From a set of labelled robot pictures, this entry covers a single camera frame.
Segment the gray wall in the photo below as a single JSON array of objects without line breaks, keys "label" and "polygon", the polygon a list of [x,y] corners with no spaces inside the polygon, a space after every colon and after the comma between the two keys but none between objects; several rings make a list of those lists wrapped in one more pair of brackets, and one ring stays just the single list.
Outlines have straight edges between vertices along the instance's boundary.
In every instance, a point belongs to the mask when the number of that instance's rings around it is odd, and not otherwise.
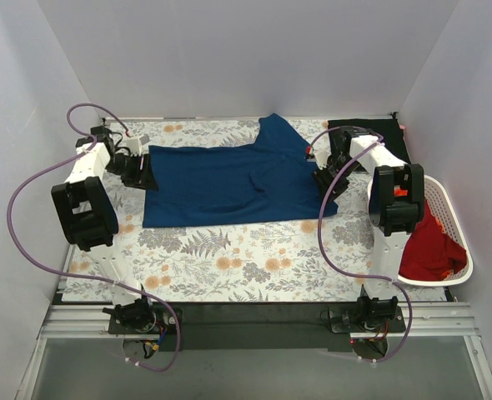
[{"label": "gray wall", "polygon": [[[0,0],[0,399],[14,398],[57,279],[23,259],[8,236],[5,209],[17,185],[39,169],[73,155],[75,134],[64,114],[88,100],[36,0]],[[87,128],[95,112],[82,112]],[[32,184],[15,208],[17,232],[29,252],[55,268],[66,240],[50,188],[52,173]]]},{"label": "gray wall", "polygon": [[413,160],[448,190],[474,258],[472,304],[492,368],[492,2],[461,0],[401,110]]},{"label": "gray wall", "polygon": [[458,0],[39,0],[125,117],[398,110]]}]

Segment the floral pattern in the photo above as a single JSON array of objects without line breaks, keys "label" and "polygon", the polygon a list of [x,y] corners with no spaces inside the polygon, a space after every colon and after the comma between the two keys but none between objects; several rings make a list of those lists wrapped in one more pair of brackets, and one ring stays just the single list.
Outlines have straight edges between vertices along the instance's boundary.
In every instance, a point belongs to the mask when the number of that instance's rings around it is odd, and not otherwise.
[{"label": "floral pattern", "polygon": [[[311,140],[327,126],[319,120],[290,120]],[[149,144],[234,147],[252,143],[259,123],[245,121],[126,122]],[[111,126],[120,131],[119,125]],[[324,137],[315,145],[327,147]],[[342,269],[367,273],[374,236],[366,203],[366,173],[353,173],[338,198],[339,213],[322,222],[327,254]],[[106,174],[103,184],[117,213],[115,237],[133,274],[152,294],[168,301],[285,302],[354,301],[363,279],[333,271],[319,251],[315,220],[251,223],[218,227],[143,229],[144,192],[126,188]],[[75,250],[70,270],[99,275],[85,252]],[[407,287],[412,300],[444,301],[441,287]],[[110,301],[108,286],[69,278],[64,301]]]}]

